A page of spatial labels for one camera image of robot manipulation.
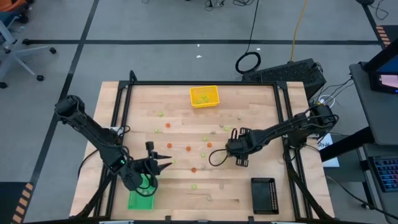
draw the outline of yellow basket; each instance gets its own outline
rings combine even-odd
[[[217,106],[220,103],[217,86],[201,86],[189,89],[194,108]]]

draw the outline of black box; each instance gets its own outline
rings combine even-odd
[[[308,100],[326,83],[312,58],[247,73],[243,75],[242,81],[303,82]]]
[[[274,178],[252,178],[251,195],[253,213],[256,215],[277,215],[278,198]]]

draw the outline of computer monitor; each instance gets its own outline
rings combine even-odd
[[[398,94],[398,40],[393,41],[363,68],[369,74],[372,90]]]

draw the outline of yellow cable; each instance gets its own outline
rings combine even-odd
[[[294,29],[293,44],[292,44],[292,54],[290,54],[290,61],[293,61],[294,42],[296,41],[297,29],[299,29],[300,21],[301,21],[301,18],[303,17],[303,15],[304,15],[305,6],[307,6],[307,2],[308,2],[308,0],[304,1],[303,9],[301,10],[300,17],[299,17],[299,19],[297,21],[296,28]]]

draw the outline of white paper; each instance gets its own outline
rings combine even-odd
[[[318,143],[318,148],[321,151],[322,149],[326,148],[327,146],[330,146],[333,144],[333,141],[331,140],[330,134],[327,134],[322,141]],[[328,161],[323,162],[323,167],[339,167],[338,159],[332,158],[329,159]]]

